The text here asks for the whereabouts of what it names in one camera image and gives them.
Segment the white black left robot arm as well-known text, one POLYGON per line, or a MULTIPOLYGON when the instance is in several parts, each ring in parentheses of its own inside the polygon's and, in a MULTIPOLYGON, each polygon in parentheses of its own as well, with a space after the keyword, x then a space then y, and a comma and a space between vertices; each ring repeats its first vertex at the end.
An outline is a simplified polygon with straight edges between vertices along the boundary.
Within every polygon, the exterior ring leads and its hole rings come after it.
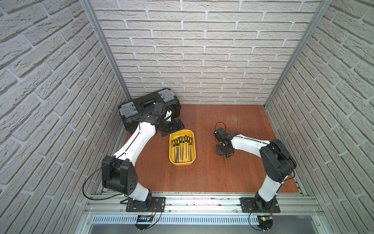
POLYGON ((184 125, 172 117, 172 108, 164 103, 155 103, 150 111, 135 119, 137 127, 129 140, 113 156, 102 160, 102 185, 119 192, 134 201, 149 204, 152 192, 139 183, 135 170, 136 161, 148 143, 158 132, 163 136, 180 131, 184 125))

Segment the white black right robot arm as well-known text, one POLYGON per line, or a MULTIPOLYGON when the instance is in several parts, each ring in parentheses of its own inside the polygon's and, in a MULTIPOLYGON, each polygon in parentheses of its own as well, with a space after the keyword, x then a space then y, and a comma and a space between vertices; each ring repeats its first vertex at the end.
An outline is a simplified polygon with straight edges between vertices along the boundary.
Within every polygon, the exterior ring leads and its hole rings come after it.
POLYGON ((239 133, 228 134, 223 128, 216 130, 213 135, 218 141, 216 149, 219 156, 228 158, 235 150, 242 150, 262 159, 266 178, 253 203, 258 211, 269 209, 277 192, 297 167, 282 141, 254 139, 239 133))

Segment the yellow plastic tray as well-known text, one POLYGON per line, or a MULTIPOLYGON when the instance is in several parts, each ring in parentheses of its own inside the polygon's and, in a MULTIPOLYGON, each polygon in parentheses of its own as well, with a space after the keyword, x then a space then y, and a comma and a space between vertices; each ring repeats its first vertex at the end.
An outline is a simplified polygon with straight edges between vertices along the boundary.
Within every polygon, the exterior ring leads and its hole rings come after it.
POLYGON ((184 129, 169 137, 169 160, 175 166, 189 166, 196 156, 194 133, 184 129))

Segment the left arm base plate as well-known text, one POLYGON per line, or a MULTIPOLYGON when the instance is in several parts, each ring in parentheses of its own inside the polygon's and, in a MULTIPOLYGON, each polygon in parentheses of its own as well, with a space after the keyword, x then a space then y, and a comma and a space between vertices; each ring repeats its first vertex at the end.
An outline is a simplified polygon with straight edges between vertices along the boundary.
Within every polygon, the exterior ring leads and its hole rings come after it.
POLYGON ((137 201, 130 199, 126 206, 126 212, 164 212, 165 210, 166 197, 152 197, 147 201, 137 201))

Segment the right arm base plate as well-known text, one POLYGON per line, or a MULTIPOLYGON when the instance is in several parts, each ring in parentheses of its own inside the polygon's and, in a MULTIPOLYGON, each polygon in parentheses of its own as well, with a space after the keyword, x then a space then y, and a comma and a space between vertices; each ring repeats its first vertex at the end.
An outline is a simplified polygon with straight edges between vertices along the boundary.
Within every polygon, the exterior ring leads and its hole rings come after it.
POLYGON ((277 199, 270 202, 262 201, 261 198, 239 198, 243 213, 280 213, 277 199))

